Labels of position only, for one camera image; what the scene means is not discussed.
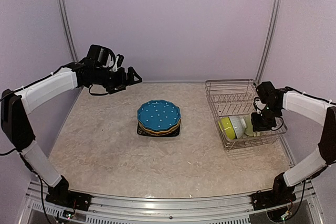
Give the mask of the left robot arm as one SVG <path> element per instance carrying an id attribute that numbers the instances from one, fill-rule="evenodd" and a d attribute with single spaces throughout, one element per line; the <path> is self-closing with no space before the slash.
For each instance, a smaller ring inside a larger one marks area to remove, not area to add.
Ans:
<path id="1" fill-rule="evenodd" d="M 104 95 L 142 82 L 133 67 L 122 67 L 124 57 L 109 48 L 91 45 L 86 57 L 59 67 L 48 76 L 1 97 L 1 128 L 26 167 L 47 187 L 46 201 L 68 208 L 88 210 L 92 196 L 69 190 L 69 183 L 37 144 L 28 115 L 44 103 L 76 88 L 100 85 Z"/>

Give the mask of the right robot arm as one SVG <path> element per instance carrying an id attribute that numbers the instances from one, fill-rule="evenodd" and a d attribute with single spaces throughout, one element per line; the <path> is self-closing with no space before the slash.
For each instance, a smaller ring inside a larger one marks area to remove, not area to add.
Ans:
<path id="1" fill-rule="evenodd" d="M 295 187 L 319 176 L 335 162 L 335 103 L 300 92 L 292 87 L 275 88 L 270 81 L 256 87 L 263 108 L 251 114 L 255 132 L 271 131 L 283 111 L 297 115 L 322 127 L 317 148 L 289 170 L 277 175 L 272 189 L 251 195 L 254 209 L 264 209 L 295 201 Z"/>

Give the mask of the white patterned bowl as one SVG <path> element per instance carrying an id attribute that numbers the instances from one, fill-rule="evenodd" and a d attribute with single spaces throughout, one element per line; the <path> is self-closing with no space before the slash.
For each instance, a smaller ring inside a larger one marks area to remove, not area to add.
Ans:
<path id="1" fill-rule="evenodd" d="M 228 126 L 226 133 L 229 139 L 235 140 L 243 137 L 247 124 L 244 118 L 239 116 L 229 116 L 230 125 Z"/>

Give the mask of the black square floral plate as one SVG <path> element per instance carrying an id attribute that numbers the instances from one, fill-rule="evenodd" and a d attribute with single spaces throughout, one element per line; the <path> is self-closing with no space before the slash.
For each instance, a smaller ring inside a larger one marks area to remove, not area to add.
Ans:
<path id="1" fill-rule="evenodd" d="M 181 126 L 179 125 L 174 130 L 172 130 L 172 131 L 170 131 L 168 133 L 157 134 L 157 133 L 150 133 L 150 132 L 144 130 L 141 127 L 141 124 L 138 123 L 138 125 L 137 125 L 137 134 L 138 135 L 142 135 L 142 136 L 148 136 L 148 137 L 176 137 L 176 136 L 178 136 L 180 134 L 180 129 L 181 129 Z"/>

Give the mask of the orange polka dot plate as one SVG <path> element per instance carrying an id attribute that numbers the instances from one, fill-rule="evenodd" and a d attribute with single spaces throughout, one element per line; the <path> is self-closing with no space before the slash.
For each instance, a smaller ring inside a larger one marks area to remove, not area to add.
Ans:
<path id="1" fill-rule="evenodd" d="M 156 130 L 155 131 L 155 130 L 145 128 L 140 122 L 138 122 L 138 125 L 142 130 L 144 130 L 144 131 L 146 131 L 150 134 L 154 134 L 154 135 L 167 135 L 167 134 L 175 131 L 180 126 L 180 124 L 181 124 L 181 119 L 179 119 L 179 121 L 174 126 L 170 127 L 168 130 L 159 130 L 159 131 Z"/>

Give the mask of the pale green mug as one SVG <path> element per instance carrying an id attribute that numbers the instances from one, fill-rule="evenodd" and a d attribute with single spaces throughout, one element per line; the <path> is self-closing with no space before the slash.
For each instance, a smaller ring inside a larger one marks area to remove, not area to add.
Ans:
<path id="1" fill-rule="evenodd" d="M 246 127 L 245 127 L 245 134 L 249 137 L 258 137 L 260 136 L 260 132 L 255 132 L 253 130 L 253 125 L 251 123 L 251 115 L 248 114 L 244 117 L 244 121 L 245 121 L 245 124 L 246 124 Z"/>

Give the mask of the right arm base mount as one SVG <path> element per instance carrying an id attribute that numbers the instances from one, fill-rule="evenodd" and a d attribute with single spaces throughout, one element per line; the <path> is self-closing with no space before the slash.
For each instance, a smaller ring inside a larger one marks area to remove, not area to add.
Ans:
<path id="1" fill-rule="evenodd" d="M 276 195 L 273 190 L 258 191 L 251 194 L 250 197 L 254 211 L 280 206 L 295 201 L 297 199 L 294 193 Z"/>

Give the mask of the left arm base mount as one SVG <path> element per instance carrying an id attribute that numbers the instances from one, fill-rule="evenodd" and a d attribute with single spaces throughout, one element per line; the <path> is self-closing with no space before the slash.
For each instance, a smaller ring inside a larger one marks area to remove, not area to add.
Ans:
<path id="1" fill-rule="evenodd" d="M 46 201 L 74 210 L 88 211 L 92 196 L 76 191 L 68 191 L 64 196 L 47 194 Z"/>

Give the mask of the blue polka dot plate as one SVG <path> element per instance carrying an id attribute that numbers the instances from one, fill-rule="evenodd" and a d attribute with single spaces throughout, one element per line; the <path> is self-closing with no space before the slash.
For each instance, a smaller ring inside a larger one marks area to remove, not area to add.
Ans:
<path id="1" fill-rule="evenodd" d="M 151 100 L 137 110 L 138 122 L 153 132 L 168 131 L 181 123 L 180 108 L 166 100 Z"/>

